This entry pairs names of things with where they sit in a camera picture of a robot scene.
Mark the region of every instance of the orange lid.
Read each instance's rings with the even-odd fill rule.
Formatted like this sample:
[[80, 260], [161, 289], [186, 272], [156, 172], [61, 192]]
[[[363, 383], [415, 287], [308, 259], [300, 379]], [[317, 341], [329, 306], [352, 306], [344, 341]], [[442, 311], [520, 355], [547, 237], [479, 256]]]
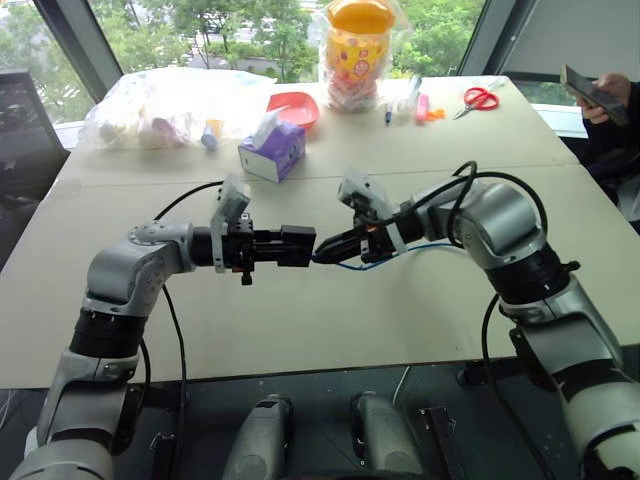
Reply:
[[384, 0], [334, 0], [328, 10], [334, 28], [357, 35], [385, 33], [396, 21]]

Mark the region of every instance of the pink object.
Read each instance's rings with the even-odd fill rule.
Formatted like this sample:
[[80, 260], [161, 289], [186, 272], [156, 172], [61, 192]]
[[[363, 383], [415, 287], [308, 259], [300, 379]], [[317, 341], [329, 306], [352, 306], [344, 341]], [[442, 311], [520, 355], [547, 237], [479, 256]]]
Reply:
[[416, 107], [416, 123], [418, 125], [424, 125], [427, 121], [427, 114], [429, 113], [429, 96], [424, 93], [418, 97], [418, 106]]
[[283, 122], [293, 123], [306, 130], [310, 129], [318, 120], [320, 112], [316, 102], [306, 93], [286, 92], [271, 96], [267, 112], [284, 107], [278, 118]]

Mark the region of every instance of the purple tissue box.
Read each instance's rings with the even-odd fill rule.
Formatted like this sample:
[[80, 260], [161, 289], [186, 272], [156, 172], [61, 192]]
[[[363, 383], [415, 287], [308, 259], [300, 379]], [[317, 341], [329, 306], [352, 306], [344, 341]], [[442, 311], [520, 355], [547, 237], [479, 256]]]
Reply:
[[305, 155], [304, 128], [282, 123], [259, 149], [253, 146], [253, 137], [247, 137], [238, 145], [238, 153], [247, 172], [279, 183]]

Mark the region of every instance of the black chair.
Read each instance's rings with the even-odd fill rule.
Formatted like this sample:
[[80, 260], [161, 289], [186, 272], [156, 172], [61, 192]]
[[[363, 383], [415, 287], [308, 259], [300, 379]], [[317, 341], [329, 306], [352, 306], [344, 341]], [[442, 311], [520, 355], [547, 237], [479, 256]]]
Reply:
[[68, 156], [29, 72], [0, 71], [0, 271]]

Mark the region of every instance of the red scissors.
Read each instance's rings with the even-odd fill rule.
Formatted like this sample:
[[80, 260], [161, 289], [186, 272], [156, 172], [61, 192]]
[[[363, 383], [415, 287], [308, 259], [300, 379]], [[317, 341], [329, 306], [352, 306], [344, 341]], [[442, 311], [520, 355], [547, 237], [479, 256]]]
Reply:
[[486, 88], [472, 87], [464, 94], [465, 106], [455, 114], [454, 120], [463, 117], [471, 110], [495, 110], [500, 105], [500, 99]]

